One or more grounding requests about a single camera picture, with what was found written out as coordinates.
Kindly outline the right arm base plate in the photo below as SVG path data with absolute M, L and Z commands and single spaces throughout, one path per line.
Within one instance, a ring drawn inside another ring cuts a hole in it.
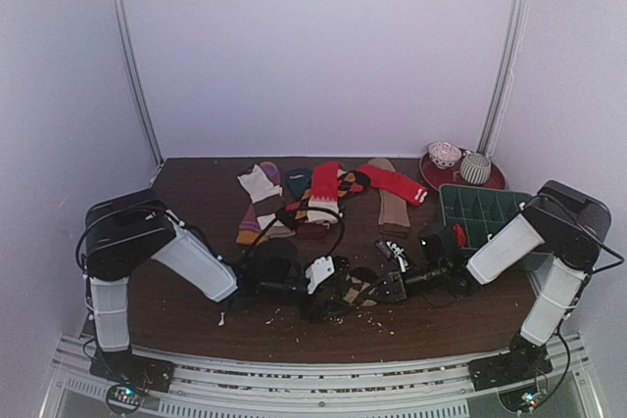
M 529 361 L 524 354 L 512 352 L 474 359 L 468 363 L 470 379 L 477 392 L 530 381 L 539 374 L 548 375 L 553 370 L 548 357 Z

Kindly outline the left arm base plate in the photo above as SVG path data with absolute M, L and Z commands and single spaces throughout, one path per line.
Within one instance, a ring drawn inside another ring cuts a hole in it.
M 89 367 L 92 376 L 159 393 L 169 391 L 173 372 L 170 361 L 128 351 L 98 352 Z

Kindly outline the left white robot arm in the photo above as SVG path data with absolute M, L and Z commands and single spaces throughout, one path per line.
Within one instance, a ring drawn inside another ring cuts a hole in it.
M 334 254 L 302 267 L 279 242 L 261 240 L 230 264 L 199 228 L 178 217 L 151 189 L 92 206 L 84 224 L 74 260 L 86 283 L 102 364 L 121 383 L 141 372 L 139 358 L 130 353 L 127 291 L 132 273 L 144 262 L 164 265 L 210 301 L 227 306 L 248 304 L 267 292 L 315 298 L 343 267 Z

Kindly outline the red snowflake sock pair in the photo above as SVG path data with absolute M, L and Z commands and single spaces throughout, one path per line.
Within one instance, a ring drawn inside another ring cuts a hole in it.
M 455 234 L 458 246 L 464 248 L 467 244 L 467 237 L 463 227 L 460 224 L 455 224 L 452 226 L 452 230 Z

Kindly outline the brown beige argyle sock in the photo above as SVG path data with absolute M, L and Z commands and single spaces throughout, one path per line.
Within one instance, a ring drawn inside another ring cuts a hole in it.
M 372 285 L 378 279 L 377 274 L 367 267 L 353 268 L 344 281 L 342 301 L 355 307 L 373 307 L 377 301 L 371 297 Z

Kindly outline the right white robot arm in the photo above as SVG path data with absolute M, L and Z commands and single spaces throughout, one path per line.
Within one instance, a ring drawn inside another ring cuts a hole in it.
M 418 240 L 427 263 L 418 267 L 407 261 L 402 247 L 378 242 L 378 248 L 396 260 L 399 268 L 379 277 L 368 291 L 377 300 L 389 302 L 399 302 L 429 284 L 444 284 L 469 295 L 530 253 L 545 250 L 552 260 L 547 281 L 502 362 L 506 376 L 519 381 L 539 365 L 539 351 L 558 332 L 598 273 L 597 260 L 609 250 L 604 241 L 611 212 L 601 201 L 549 180 L 501 224 L 472 255 L 463 252 L 466 232 L 460 225 L 425 227 Z

